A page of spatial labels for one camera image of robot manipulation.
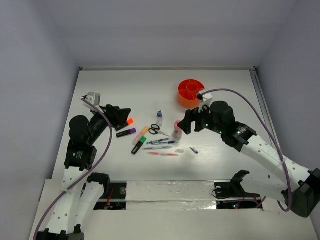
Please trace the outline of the orange capped black highlighter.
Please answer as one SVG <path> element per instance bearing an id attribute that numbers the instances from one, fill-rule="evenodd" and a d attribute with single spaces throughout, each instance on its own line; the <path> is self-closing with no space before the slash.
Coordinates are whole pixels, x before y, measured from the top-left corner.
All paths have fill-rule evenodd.
<path id="1" fill-rule="evenodd" d="M 134 120 L 132 118 L 128 119 L 122 126 L 117 127 L 115 130 L 120 131 L 134 123 Z"/>

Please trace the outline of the purple capped black highlighter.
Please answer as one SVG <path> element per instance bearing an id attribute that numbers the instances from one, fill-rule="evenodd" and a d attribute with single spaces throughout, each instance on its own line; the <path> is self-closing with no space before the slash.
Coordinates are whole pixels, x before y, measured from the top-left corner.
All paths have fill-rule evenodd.
<path id="1" fill-rule="evenodd" d="M 131 129 L 116 133 L 116 137 L 122 138 L 122 137 L 129 136 L 129 135 L 136 134 L 136 133 L 137 133 L 136 128 L 131 128 Z"/>

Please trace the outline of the pink capped clear tube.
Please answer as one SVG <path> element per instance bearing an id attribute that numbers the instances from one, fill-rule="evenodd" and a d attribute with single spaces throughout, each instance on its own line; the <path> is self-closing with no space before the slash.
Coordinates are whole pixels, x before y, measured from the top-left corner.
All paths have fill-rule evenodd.
<path id="1" fill-rule="evenodd" d="M 178 126 L 179 123 L 180 123 L 179 120 L 177 120 L 174 123 L 174 130 L 173 130 L 173 133 L 172 133 L 172 137 L 177 141 L 182 138 L 182 134 L 183 134 L 182 129 Z"/>

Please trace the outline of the small blue spray bottle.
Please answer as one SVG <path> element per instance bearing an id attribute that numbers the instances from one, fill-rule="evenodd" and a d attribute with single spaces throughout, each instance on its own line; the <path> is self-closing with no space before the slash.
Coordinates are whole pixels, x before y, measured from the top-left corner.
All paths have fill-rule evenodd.
<path id="1" fill-rule="evenodd" d="M 163 114 L 161 110 L 157 111 L 156 124 L 161 127 L 163 125 Z"/>

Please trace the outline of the black handled scissors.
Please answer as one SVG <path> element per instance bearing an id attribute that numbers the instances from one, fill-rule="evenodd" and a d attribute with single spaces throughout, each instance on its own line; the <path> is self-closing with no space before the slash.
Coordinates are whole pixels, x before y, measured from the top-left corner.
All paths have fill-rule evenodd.
<path id="1" fill-rule="evenodd" d="M 151 135 L 163 135 L 163 136 L 166 136 L 166 137 L 169 137 L 169 135 L 163 131 L 161 131 L 161 128 L 159 125 L 157 124 L 152 124 L 150 126 L 150 128 L 148 129 L 148 132 L 151 134 Z"/>

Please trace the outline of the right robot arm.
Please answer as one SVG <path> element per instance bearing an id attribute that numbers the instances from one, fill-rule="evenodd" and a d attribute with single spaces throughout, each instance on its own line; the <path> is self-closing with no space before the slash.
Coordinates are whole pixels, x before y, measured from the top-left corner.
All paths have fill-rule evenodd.
<path id="1" fill-rule="evenodd" d="M 303 218 L 309 217 L 319 204 L 320 170 L 310 170 L 280 157 L 252 128 L 236 121 L 233 109 L 226 102 L 215 101 L 203 110 L 187 110 L 178 127 L 189 135 L 192 123 L 195 123 L 195 132 L 207 129 L 220 134 L 227 146 L 255 160 L 281 181 L 275 186 L 265 185 L 264 195 L 285 203 Z"/>

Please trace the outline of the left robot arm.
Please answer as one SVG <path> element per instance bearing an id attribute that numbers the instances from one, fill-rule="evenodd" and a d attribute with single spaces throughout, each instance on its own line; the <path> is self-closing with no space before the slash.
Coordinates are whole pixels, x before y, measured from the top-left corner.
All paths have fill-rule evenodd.
<path id="1" fill-rule="evenodd" d="M 110 194 L 110 177 L 93 170 L 101 162 L 95 160 L 94 143 L 106 128 L 121 127 L 131 109 L 110 104 L 96 106 L 84 103 L 93 113 L 69 122 L 69 142 L 64 161 L 62 189 L 41 217 L 34 233 L 35 240 L 83 240 L 83 227 L 99 198 Z"/>

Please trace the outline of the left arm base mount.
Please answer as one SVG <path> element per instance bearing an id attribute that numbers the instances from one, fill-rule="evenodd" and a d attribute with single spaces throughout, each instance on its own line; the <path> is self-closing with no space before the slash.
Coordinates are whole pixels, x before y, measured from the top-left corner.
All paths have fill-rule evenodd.
<path id="1" fill-rule="evenodd" d="M 126 209 L 126 181 L 111 181 L 108 174 L 92 173 L 88 177 L 89 182 L 85 183 L 82 188 L 82 195 L 88 188 L 91 180 L 98 180 L 100 185 L 103 185 L 103 194 L 96 202 L 94 210 L 125 210 Z"/>

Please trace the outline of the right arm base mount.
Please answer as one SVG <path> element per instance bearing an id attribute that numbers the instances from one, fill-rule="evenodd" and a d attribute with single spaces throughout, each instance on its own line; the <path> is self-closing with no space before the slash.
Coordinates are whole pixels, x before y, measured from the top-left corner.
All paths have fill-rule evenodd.
<path id="1" fill-rule="evenodd" d="M 245 192 L 241 186 L 243 178 L 250 172 L 241 170 L 229 181 L 218 181 L 214 184 L 211 195 L 217 200 L 218 210 L 262 209 L 259 194 Z"/>

